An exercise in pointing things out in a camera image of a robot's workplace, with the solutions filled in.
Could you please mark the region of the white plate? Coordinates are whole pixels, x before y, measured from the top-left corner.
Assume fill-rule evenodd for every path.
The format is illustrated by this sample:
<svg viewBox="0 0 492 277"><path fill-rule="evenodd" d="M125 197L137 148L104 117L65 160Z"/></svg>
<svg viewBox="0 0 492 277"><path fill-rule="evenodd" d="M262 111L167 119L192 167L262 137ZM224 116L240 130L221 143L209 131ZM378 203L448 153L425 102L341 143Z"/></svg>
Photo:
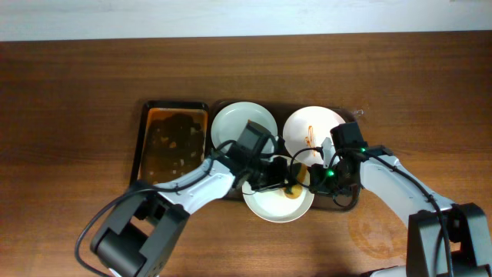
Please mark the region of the white plate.
<svg viewBox="0 0 492 277"><path fill-rule="evenodd" d="M308 106L298 109L284 124L284 146L291 157L302 149L321 147L322 142L331 137L330 130L344 123L345 120L329 108Z"/></svg>
<svg viewBox="0 0 492 277"><path fill-rule="evenodd" d="M253 102L235 102L225 106L211 125L211 140L215 148L228 140L237 141L246 124L256 122L265 127L275 138L278 127L274 116L263 106Z"/></svg>
<svg viewBox="0 0 492 277"><path fill-rule="evenodd" d="M292 185L295 179L289 171L291 158L283 155L287 162L287 174L284 185L277 189L269 189L264 192L254 192L248 182L242 185L241 191L249 209L260 218L269 222L285 223L300 218L312 205L314 194L303 186L301 196L297 199L289 199L284 195L283 188Z"/></svg>

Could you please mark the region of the yellow green sponge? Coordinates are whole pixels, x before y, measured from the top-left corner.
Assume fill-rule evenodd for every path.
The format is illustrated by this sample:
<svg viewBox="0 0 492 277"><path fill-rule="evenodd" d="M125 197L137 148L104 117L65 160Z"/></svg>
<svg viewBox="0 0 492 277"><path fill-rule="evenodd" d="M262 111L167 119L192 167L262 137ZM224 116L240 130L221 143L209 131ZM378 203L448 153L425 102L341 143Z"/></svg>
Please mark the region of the yellow green sponge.
<svg viewBox="0 0 492 277"><path fill-rule="evenodd" d="M303 186L298 181L303 182L306 179L306 174L308 173L307 166L301 163L294 163L293 173L296 174L293 184L283 188L284 195L289 199L297 199L301 196Z"/></svg>

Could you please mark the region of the white plate front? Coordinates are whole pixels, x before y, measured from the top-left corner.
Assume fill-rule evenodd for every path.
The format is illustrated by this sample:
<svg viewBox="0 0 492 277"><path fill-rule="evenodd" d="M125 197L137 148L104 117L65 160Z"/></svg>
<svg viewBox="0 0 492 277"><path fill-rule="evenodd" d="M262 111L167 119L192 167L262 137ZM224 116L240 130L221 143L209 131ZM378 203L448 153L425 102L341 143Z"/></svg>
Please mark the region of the white plate front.
<svg viewBox="0 0 492 277"><path fill-rule="evenodd" d="M269 222L285 223L300 218L312 205L314 194L303 186L301 196L297 199L289 199L284 195L283 188L292 185L295 179L289 171L291 158L283 155L287 162L287 174L284 185L277 189L269 189L264 192L254 192L248 182L242 185L241 191L249 209L260 218Z"/></svg>

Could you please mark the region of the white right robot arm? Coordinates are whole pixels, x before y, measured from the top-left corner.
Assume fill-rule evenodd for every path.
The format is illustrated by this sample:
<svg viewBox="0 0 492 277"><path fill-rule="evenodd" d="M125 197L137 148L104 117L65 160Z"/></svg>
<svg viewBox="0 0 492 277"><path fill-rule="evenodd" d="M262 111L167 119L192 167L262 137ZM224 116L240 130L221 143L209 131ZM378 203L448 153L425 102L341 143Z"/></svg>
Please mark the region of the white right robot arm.
<svg viewBox="0 0 492 277"><path fill-rule="evenodd" d="M371 271L371 276L489 276L491 240L484 211L457 204L414 177L383 145L369 146L356 122L330 131L317 149L323 158L308 171L310 190L335 198L362 189L375 194L407 227L405 265Z"/></svg>

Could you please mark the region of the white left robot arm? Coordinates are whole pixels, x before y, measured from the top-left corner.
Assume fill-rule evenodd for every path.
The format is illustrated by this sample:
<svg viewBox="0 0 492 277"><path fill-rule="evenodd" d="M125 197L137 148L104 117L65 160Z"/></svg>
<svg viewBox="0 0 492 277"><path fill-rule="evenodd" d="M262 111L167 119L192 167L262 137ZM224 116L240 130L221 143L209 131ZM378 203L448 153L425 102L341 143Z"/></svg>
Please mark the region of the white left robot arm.
<svg viewBox="0 0 492 277"><path fill-rule="evenodd" d="M112 276L154 277L169 260L190 216L243 182L264 188L285 164L278 158L282 137L249 122L239 138L227 140L191 172L165 183L138 180L107 204L107 215L90 243Z"/></svg>

